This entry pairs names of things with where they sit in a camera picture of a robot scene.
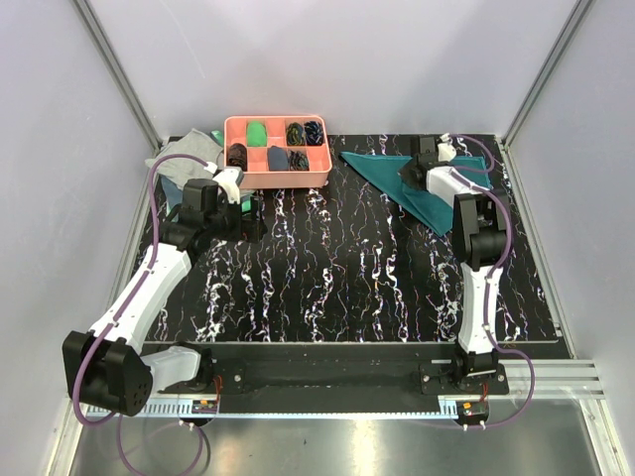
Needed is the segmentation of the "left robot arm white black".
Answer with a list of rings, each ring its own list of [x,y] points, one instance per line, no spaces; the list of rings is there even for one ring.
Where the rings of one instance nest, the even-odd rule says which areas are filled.
[[[213,383],[212,357],[176,343],[145,355],[145,338],[178,284],[215,241],[258,242],[266,226],[259,196],[243,196],[236,183],[195,178],[164,221],[153,222],[153,241],[114,304],[86,332],[72,331],[62,345],[68,394],[78,420],[82,405],[111,417],[133,417],[155,394],[176,384],[195,393]]]

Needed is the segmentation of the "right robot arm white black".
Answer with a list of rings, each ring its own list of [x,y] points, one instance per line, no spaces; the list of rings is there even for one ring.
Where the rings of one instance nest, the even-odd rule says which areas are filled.
[[[451,161],[450,136],[415,135],[411,160],[399,170],[404,185],[440,198],[452,208],[452,251],[463,275],[462,321],[446,375],[463,393],[480,393],[496,378],[495,312],[502,263],[511,248],[508,205]]]

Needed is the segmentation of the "teal cloth napkin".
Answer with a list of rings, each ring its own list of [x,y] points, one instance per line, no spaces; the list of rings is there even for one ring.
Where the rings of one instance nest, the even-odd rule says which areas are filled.
[[[452,229],[452,207],[441,197],[408,187],[400,177],[399,170],[411,160],[410,156],[361,155],[352,152],[342,152],[340,156],[368,182],[438,236],[443,237]]]

